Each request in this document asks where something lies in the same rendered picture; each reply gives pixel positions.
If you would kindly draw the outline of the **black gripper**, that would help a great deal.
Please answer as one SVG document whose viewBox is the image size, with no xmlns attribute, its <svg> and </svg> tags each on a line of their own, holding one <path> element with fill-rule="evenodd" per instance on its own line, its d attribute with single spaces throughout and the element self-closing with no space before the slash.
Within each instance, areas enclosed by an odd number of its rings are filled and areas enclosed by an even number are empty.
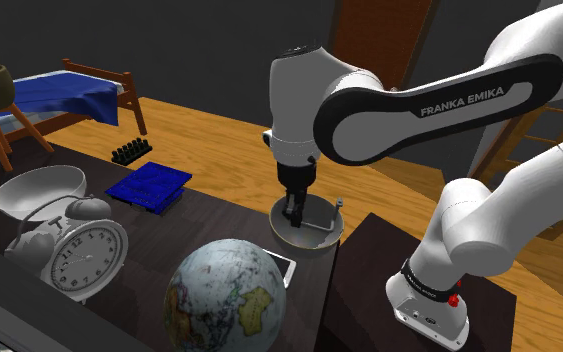
<svg viewBox="0 0 563 352">
<path fill-rule="evenodd" d="M 285 218 L 292 217 L 293 227 L 301 227 L 307 195 L 306 189 L 315 182 L 316 170 L 316 164 L 296 167 L 277 163 L 278 180 L 287 190 L 282 214 Z"/>
</svg>

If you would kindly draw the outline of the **bent grey metal tool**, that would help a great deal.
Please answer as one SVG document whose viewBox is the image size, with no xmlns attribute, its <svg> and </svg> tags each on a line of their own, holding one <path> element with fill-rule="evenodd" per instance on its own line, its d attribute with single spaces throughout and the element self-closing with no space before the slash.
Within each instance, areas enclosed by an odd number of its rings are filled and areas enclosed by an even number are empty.
<svg viewBox="0 0 563 352">
<path fill-rule="evenodd" d="M 309 223 L 309 222 L 306 222 L 306 221 L 302 221 L 301 224 L 302 224 L 302 225 L 305 225 L 305 226 L 308 226 L 308 227 L 310 227 L 310 228 L 314 228 L 314 229 L 318 229 L 318 230 L 321 230 L 321 231 L 325 231 L 325 232 L 327 232 L 327 233 L 333 232 L 333 230 L 334 230 L 334 228 L 335 228 L 336 218 L 337 218 L 337 215 L 338 215 L 338 213 L 339 213 L 339 209 L 340 209 L 342 206 L 343 206 L 343 198 L 340 196 L 340 197 L 338 197 L 337 200 L 336 200 L 336 203 L 335 203 L 335 206 L 334 206 L 334 210 L 332 211 L 331 216 L 330 216 L 330 221 L 329 221 L 329 226 L 328 226 L 328 227 L 323 227 L 323 226 L 320 226 L 320 225 L 317 225 L 317 224 L 312 224 L 312 223 Z"/>
</svg>

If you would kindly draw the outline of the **grey metal bowl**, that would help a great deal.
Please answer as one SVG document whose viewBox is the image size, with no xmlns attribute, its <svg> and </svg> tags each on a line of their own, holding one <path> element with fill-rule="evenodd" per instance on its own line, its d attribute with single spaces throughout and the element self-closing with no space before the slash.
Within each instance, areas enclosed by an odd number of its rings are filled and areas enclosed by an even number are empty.
<svg viewBox="0 0 563 352">
<path fill-rule="evenodd" d="M 337 244 L 344 231 L 344 219 L 340 212 L 337 215 L 333 232 L 327 233 L 318 229 L 302 225 L 293 227 L 291 222 L 282 215 L 285 198 L 279 198 L 269 213 L 270 225 L 273 232 L 290 245 L 302 249 L 317 250 Z M 314 194 L 308 194 L 303 211 L 303 220 L 323 227 L 329 226 L 330 216 L 335 203 Z"/>
</svg>

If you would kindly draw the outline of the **white phone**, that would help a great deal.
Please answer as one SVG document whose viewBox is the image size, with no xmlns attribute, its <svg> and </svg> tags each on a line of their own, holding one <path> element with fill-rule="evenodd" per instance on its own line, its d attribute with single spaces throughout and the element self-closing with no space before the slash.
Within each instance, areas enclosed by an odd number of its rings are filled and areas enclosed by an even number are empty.
<svg viewBox="0 0 563 352">
<path fill-rule="evenodd" d="M 283 278 L 284 287 L 288 289 L 296 270 L 297 263 L 292 259 L 286 258 L 272 251 L 265 250 L 265 252 L 268 253 L 276 263 Z"/>
</svg>

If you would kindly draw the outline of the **dark wooden desk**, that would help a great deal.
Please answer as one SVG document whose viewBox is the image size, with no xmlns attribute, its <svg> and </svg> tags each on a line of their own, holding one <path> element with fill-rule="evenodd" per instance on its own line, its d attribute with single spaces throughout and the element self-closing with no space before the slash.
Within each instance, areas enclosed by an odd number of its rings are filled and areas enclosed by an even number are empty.
<svg viewBox="0 0 563 352">
<path fill-rule="evenodd" d="M 72 165 L 87 177 L 98 197 L 129 174 L 129 169 L 56 146 L 45 151 L 30 138 L 12 145 L 12 171 L 0 164 L 0 186 L 35 168 Z M 313 352 L 336 248 L 302 251 L 272 232 L 267 215 L 186 190 L 160 215 L 111 200 L 112 218 L 129 236 L 124 267 L 98 294 L 79 304 L 10 263 L 3 250 L 19 222 L 0 211 L 0 300 L 21 319 L 72 352 L 173 352 L 163 321 L 170 278 L 192 251 L 222 238 L 248 240 L 296 261 L 287 291 L 281 330 L 269 352 Z"/>
</svg>

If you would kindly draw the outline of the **dark robot stand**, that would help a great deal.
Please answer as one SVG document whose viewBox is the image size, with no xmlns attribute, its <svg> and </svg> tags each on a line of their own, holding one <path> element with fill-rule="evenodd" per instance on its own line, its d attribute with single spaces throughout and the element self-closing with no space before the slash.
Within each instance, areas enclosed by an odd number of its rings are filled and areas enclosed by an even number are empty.
<svg viewBox="0 0 563 352">
<path fill-rule="evenodd" d="M 397 321 L 385 285 L 419 240 L 371 213 L 340 246 L 314 352 L 449 352 Z M 511 352 L 516 296 L 466 275 L 470 335 L 460 352 Z"/>
</svg>

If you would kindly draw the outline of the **world globe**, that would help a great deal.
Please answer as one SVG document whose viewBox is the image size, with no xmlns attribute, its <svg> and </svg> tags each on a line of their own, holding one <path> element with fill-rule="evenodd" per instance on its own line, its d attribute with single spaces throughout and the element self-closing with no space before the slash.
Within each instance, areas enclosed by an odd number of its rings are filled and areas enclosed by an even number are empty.
<svg viewBox="0 0 563 352">
<path fill-rule="evenodd" d="M 210 242 L 176 269 L 164 326 L 176 352 L 268 352 L 286 312 L 283 274 L 261 247 Z"/>
</svg>

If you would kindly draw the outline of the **blue flat box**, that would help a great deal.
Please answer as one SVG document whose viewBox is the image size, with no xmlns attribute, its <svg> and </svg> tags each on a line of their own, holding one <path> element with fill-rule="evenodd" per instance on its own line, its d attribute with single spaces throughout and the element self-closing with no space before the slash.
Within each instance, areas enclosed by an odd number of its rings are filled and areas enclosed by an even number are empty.
<svg viewBox="0 0 563 352">
<path fill-rule="evenodd" d="M 184 192 L 190 173 L 147 162 L 105 191 L 109 197 L 160 215 Z"/>
</svg>

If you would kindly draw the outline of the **black rack of pegs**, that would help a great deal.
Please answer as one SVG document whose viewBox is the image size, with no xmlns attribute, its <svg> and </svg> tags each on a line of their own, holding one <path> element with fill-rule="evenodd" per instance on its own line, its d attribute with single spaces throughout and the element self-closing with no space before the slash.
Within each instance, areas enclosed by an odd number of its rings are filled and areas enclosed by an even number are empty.
<svg viewBox="0 0 563 352">
<path fill-rule="evenodd" d="M 152 150 L 153 147 L 147 139 L 136 138 L 113 150 L 111 161 L 118 165 L 127 166 Z"/>
</svg>

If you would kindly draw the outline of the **brown wooden door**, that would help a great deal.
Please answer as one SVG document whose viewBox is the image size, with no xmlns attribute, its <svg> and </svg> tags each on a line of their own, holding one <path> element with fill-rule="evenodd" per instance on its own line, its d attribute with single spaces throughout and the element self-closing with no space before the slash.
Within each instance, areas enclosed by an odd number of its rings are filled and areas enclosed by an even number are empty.
<svg viewBox="0 0 563 352">
<path fill-rule="evenodd" d="M 335 0 L 327 50 L 404 87 L 441 0 Z"/>
</svg>

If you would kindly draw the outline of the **white twin-bell alarm clock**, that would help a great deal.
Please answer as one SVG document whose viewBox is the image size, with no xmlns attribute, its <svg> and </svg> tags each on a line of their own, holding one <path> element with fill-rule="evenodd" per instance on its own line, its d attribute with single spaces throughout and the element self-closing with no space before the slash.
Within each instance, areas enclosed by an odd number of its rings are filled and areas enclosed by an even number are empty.
<svg viewBox="0 0 563 352">
<path fill-rule="evenodd" d="M 26 215 L 4 257 L 64 294 L 85 303 L 109 284 L 123 267 L 128 235 L 112 221 L 110 205 L 96 197 L 67 195 L 69 203 L 32 231 L 26 222 L 58 197 Z"/>
</svg>

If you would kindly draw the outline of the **wooden chair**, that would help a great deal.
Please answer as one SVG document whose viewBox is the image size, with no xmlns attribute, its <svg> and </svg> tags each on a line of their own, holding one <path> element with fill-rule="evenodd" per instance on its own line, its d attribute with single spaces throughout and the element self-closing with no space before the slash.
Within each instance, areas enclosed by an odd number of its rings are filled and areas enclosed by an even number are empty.
<svg viewBox="0 0 563 352">
<path fill-rule="evenodd" d="M 531 159 L 531 157 L 519 159 L 512 156 L 514 150 L 523 141 L 539 143 L 540 152 L 563 142 L 563 127 L 558 129 L 558 134 L 553 138 L 541 137 L 530 131 L 541 117 L 546 117 L 549 113 L 563 117 L 563 105 L 558 107 L 556 103 L 548 103 L 530 113 L 509 120 L 500 129 L 482 159 L 469 173 L 469 177 L 481 181 L 490 190 L 495 190 L 502 181 L 501 174 L 506 174 Z"/>
</svg>

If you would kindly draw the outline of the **white bowl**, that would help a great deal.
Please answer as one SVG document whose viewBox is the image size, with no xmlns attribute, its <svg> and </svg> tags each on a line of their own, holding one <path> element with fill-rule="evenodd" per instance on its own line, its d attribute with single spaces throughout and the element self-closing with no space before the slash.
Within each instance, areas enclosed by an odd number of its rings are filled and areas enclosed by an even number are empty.
<svg viewBox="0 0 563 352">
<path fill-rule="evenodd" d="M 86 192 L 85 173 L 70 165 L 37 168 L 20 174 L 0 186 L 0 211 L 14 219 L 23 220 L 38 207 L 56 198 L 73 195 L 83 197 Z M 30 218 L 43 222 L 63 215 L 75 198 L 58 200 Z"/>
</svg>

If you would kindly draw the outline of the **wooden bed with blue blanket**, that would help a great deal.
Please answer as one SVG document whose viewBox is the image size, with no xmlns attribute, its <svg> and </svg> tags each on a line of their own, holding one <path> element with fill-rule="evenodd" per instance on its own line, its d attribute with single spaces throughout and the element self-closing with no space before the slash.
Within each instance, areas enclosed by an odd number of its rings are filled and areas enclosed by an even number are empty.
<svg viewBox="0 0 563 352">
<path fill-rule="evenodd" d="M 131 73 L 97 69 L 69 59 L 63 64 L 63 70 L 13 79 L 14 103 L 44 138 L 83 120 L 116 126 L 120 108 L 132 111 L 139 132 L 147 133 Z M 0 112 L 0 128 L 9 145 L 31 136 L 11 112 Z"/>
</svg>

